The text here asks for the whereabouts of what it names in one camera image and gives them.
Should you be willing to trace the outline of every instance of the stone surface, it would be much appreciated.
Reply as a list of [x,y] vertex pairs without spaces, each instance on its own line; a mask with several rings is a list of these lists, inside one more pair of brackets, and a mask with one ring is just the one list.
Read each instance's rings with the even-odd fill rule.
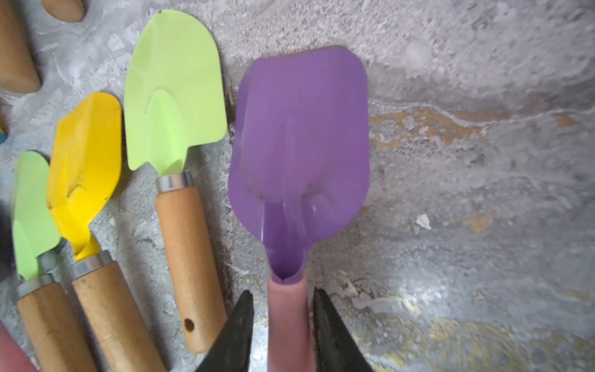
[[[18,4],[43,86],[0,92],[4,224],[19,153],[50,155],[56,122],[87,94],[122,98],[134,44],[158,10],[197,16],[220,48],[230,132],[192,148],[187,167],[228,309],[243,289],[255,296],[250,369],[264,371],[268,266],[226,193],[234,97],[255,58],[343,45],[369,77],[371,187],[356,220],[312,248],[306,272],[375,370],[595,369],[591,1],[89,0],[77,24],[54,20],[38,1]],[[411,43],[427,46],[430,60],[412,63]],[[155,178],[149,165],[134,173],[124,165],[92,230],[120,262],[166,364],[192,371],[202,357],[179,332]],[[423,214],[431,230],[416,224]],[[41,261],[84,322],[69,244]],[[0,318],[34,358],[16,285],[15,274],[0,284]]]

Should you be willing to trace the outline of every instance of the yellow trowel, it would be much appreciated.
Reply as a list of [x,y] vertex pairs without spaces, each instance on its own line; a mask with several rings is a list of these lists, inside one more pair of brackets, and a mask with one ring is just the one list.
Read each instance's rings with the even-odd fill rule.
[[121,117],[117,98],[91,93],[58,122],[47,203],[72,243],[74,290],[112,370],[164,372],[120,266],[89,230],[120,178]]

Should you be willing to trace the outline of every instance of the green trowel blade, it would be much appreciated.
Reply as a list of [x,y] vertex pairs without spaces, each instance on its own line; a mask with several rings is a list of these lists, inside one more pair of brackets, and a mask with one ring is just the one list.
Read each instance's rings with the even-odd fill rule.
[[219,53],[196,18],[160,11],[134,49],[124,90],[128,166],[151,163],[160,176],[181,173],[188,147],[227,130]]
[[12,244],[17,272],[25,280],[41,275],[37,256],[60,243],[60,233],[45,201],[49,165],[37,152],[19,155],[14,172]]

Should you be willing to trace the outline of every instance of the hanging hole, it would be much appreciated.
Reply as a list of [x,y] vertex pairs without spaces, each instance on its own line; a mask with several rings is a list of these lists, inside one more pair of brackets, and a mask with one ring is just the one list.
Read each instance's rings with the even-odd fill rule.
[[194,331],[194,322],[190,319],[184,319],[184,328],[186,328],[188,332]]

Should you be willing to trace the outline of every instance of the wooden piece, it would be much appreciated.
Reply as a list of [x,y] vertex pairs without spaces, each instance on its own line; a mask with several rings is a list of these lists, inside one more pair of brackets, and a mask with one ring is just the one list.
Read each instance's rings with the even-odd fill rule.
[[160,193],[155,204],[186,346],[207,352],[227,317],[201,196],[185,187]]
[[44,372],[96,372],[83,332],[59,283],[36,289],[17,302]]
[[41,87],[9,0],[0,0],[0,86],[15,93],[32,93]]
[[81,0],[41,0],[41,5],[53,18],[64,22],[78,22],[84,17]]
[[165,372],[116,261],[73,282],[84,313],[114,372]]

